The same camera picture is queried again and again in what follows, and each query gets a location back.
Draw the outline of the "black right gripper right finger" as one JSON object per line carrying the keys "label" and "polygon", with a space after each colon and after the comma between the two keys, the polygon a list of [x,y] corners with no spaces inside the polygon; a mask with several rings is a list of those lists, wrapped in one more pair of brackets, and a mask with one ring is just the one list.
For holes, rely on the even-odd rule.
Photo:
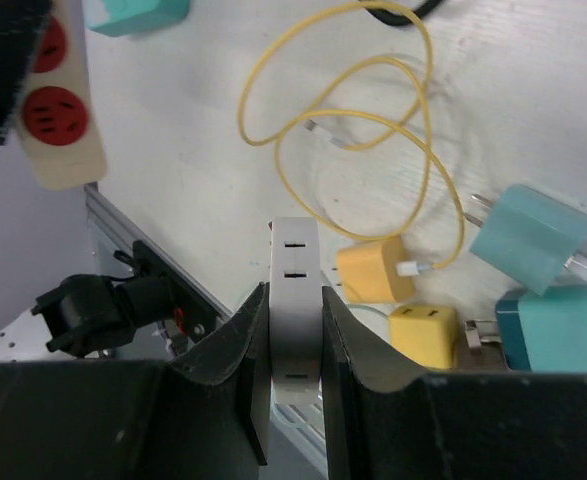
{"label": "black right gripper right finger", "polygon": [[323,294],[333,479],[587,479],[587,374],[432,371]]}

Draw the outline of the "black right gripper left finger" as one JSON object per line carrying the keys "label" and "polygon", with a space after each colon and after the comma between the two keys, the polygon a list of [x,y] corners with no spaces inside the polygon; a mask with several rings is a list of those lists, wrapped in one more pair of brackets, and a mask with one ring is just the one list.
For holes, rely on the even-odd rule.
{"label": "black right gripper left finger", "polygon": [[0,363],[0,479],[255,479],[269,288],[180,357]]}

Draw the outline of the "yellow charger plug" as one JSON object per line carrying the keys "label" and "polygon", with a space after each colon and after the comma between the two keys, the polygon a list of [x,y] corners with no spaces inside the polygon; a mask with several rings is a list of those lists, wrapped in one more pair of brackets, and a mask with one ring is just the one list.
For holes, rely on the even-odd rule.
{"label": "yellow charger plug", "polygon": [[441,305],[409,304],[388,316],[391,345],[417,364],[431,369],[456,365],[457,312]]}
{"label": "yellow charger plug", "polygon": [[350,303],[402,303],[415,295],[411,277],[399,276],[396,265],[407,260],[400,237],[359,243],[339,250],[336,267]]}

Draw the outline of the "beige power strip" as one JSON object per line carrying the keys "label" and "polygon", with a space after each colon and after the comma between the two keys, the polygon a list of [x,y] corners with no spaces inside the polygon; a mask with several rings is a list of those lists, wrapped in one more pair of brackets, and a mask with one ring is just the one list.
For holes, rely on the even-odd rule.
{"label": "beige power strip", "polygon": [[52,3],[15,125],[38,183],[50,190],[97,182],[107,173],[69,6]]}

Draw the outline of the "pink charger plug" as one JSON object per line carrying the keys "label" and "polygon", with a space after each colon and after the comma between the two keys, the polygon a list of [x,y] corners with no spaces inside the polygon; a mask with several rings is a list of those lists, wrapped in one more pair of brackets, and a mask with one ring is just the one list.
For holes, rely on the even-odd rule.
{"label": "pink charger plug", "polygon": [[458,330],[454,349],[455,369],[505,372],[508,370],[498,323],[465,320]]}

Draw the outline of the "teal triangular power socket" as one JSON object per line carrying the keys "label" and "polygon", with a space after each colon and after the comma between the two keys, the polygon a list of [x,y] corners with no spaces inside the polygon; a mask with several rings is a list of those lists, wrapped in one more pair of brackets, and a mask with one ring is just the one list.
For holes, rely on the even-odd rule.
{"label": "teal triangular power socket", "polygon": [[87,28],[121,37],[161,29],[181,22],[189,13],[190,0],[95,0],[83,1]]}

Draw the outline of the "white charger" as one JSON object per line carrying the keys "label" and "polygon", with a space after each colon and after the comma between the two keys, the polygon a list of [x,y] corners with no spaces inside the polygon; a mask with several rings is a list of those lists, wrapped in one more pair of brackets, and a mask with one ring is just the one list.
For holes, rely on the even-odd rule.
{"label": "white charger", "polygon": [[322,278],[317,222],[272,222],[269,344],[275,402],[313,404],[321,378]]}

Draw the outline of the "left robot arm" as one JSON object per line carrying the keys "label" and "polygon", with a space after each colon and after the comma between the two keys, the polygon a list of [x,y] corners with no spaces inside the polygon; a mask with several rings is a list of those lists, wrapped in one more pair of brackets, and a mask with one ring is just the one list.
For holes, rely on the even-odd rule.
{"label": "left robot arm", "polygon": [[77,274],[0,329],[0,362],[106,357],[152,325],[177,355],[226,318],[222,305],[97,190],[107,171],[66,1],[0,1],[0,146],[15,132],[38,182],[84,187],[126,276]]}

